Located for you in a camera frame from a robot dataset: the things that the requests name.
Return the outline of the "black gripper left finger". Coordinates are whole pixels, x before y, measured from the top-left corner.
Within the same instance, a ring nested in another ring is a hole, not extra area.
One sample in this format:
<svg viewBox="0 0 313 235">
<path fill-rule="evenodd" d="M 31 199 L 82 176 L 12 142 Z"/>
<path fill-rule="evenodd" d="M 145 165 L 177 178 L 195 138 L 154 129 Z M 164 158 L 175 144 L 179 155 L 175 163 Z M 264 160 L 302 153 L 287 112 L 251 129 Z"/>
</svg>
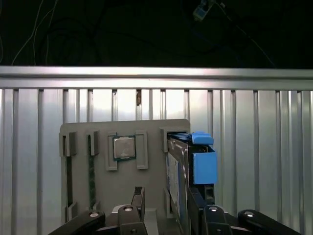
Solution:
<svg viewBox="0 0 313 235">
<path fill-rule="evenodd" d="M 86 211 L 51 232 L 52 235 L 146 235 L 145 188 L 135 187 L 129 205 L 119 205 L 106 216 Z"/>
</svg>

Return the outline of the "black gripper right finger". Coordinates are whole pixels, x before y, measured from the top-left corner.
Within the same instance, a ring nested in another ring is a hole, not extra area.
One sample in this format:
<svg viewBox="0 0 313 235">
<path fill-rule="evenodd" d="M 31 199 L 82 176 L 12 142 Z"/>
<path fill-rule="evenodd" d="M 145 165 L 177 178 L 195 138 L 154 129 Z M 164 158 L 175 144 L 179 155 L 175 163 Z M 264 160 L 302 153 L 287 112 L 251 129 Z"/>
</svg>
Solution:
<svg viewBox="0 0 313 235">
<path fill-rule="evenodd" d="M 187 193 L 188 215 L 193 235 L 298 235 L 299 232 L 255 210 L 232 216 L 217 205 L 209 205 L 197 188 Z"/>
</svg>

